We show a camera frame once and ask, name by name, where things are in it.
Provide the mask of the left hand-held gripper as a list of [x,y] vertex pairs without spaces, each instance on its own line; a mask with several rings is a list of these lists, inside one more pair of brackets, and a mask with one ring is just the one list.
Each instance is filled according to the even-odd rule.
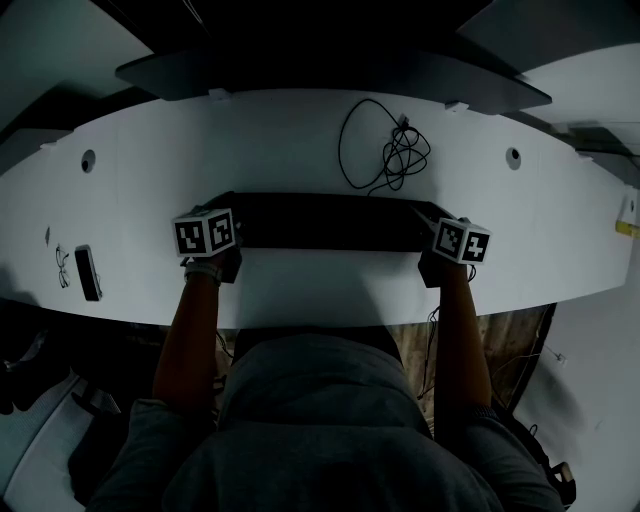
[[235,282],[243,239],[242,222],[232,211],[234,200],[235,194],[226,192],[172,220],[174,244],[184,270],[191,261],[208,262],[222,269],[222,283]]

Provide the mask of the wide dark desk divider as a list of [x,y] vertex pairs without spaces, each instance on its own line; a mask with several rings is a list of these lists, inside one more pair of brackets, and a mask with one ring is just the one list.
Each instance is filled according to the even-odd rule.
[[202,96],[212,89],[335,89],[461,102],[486,115],[552,101],[516,78],[449,56],[402,48],[197,48],[141,58],[118,67],[115,75],[166,101]]

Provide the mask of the person's left forearm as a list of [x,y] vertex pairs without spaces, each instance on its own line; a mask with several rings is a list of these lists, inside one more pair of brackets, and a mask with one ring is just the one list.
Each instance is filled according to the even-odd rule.
[[220,284],[192,272],[163,344],[152,398],[185,416],[212,411]]

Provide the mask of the thin-framed eyeglasses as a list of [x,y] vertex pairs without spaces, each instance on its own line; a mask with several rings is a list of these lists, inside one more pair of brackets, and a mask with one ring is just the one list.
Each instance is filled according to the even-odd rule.
[[66,270],[66,261],[69,254],[62,248],[60,244],[57,245],[55,251],[56,264],[58,267],[58,279],[62,289],[66,289],[70,286],[70,278]]

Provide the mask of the person's right forearm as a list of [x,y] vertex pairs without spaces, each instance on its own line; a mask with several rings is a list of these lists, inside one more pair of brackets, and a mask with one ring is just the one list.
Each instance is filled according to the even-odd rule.
[[440,265],[435,361],[436,416],[491,405],[491,380],[465,267]]

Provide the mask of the yellow bottle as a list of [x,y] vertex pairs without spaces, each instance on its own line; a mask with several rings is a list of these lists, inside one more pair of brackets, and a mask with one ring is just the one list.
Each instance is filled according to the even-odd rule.
[[640,239],[640,222],[637,220],[639,215],[639,191],[633,187],[627,187],[615,221],[616,232],[633,239]]

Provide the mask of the black smartphone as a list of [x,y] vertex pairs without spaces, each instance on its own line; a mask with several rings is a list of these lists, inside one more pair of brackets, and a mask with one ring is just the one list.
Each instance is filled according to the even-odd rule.
[[99,302],[102,291],[91,248],[88,245],[78,246],[74,251],[74,257],[85,299],[89,302]]

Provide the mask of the white mesh chair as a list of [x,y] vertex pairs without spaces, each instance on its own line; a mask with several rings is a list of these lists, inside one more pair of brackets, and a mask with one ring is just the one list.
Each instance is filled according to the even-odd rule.
[[87,387],[86,380],[74,376],[26,448],[3,497],[12,512],[84,512],[74,498],[68,460],[93,420],[72,397]]

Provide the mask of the black keyboard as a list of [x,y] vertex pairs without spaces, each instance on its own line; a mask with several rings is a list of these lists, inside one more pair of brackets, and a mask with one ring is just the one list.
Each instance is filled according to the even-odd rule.
[[452,217],[428,201],[352,195],[228,192],[220,205],[260,249],[418,253]]

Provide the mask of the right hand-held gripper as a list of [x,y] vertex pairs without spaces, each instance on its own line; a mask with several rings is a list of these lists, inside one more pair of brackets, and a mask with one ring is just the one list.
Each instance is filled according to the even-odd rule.
[[440,287],[440,272],[433,267],[435,262],[447,260],[460,266],[474,268],[485,262],[491,242],[491,232],[473,224],[468,218],[456,218],[447,210],[425,202],[413,207],[422,222],[422,251],[418,268],[427,288]]

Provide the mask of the person's grey shirt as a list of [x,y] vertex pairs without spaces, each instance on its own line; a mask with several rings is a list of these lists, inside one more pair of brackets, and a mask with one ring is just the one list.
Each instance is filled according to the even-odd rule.
[[307,334],[233,366],[218,420],[136,401],[87,512],[564,512],[485,406],[429,425],[401,363]]

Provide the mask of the white wristband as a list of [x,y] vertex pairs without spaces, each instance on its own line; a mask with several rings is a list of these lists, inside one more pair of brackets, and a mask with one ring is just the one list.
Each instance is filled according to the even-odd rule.
[[220,286],[223,278],[223,271],[218,266],[208,262],[189,262],[184,270],[184,279],[186,282],[192,275],[205,275],[210,278],[217,286]]

